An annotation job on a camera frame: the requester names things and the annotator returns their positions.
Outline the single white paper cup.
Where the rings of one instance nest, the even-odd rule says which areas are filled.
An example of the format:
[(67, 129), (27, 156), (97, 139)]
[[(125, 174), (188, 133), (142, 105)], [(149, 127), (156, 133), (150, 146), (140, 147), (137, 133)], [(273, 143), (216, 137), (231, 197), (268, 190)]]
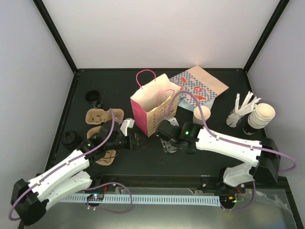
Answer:
[(163, 146), (164, 152), (166, 153), (175, 153), (178, 150), (178, 148), (172, 146), (172, 144), (168, 141), (164, 141), (161, 139), (161, 144)]

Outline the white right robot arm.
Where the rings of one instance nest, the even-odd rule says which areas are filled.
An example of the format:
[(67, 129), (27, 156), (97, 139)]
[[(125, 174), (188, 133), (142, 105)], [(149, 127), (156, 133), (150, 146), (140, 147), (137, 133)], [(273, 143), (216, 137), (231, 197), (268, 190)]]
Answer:
[(179, 127), (167, 120), (160, 122), (155, 133), (182, 152), (211, 151), (240, 160), (242, 164), (227, 167), (220, 173), (216, 185), (221, 192), (228, 192), (233, 187), (251, 181), (272, 185), (278, 181), (280, 156), (261, 148), (260, 141), (240, 139), (214, 131), (209, 133), (202, 125), (191, 122)]

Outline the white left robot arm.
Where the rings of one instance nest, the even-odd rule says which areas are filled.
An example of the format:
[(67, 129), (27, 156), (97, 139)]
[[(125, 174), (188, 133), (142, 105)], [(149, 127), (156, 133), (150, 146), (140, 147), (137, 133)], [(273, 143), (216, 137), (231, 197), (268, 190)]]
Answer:
[(102, 186), (102, 174), (97, 161), (114, 159), (107, 153), (114, 150), (135, 150), (144, 138), (133, 130), (122, 132), (118, 125), (103, 127), (90, 138), (82, 141), (60, 163), (32, 178), (20, 179), (13, 186), (11, 205), (18, 219), (25, 226), (38, 222), (56, 203), (76, 192), (98, 190)]

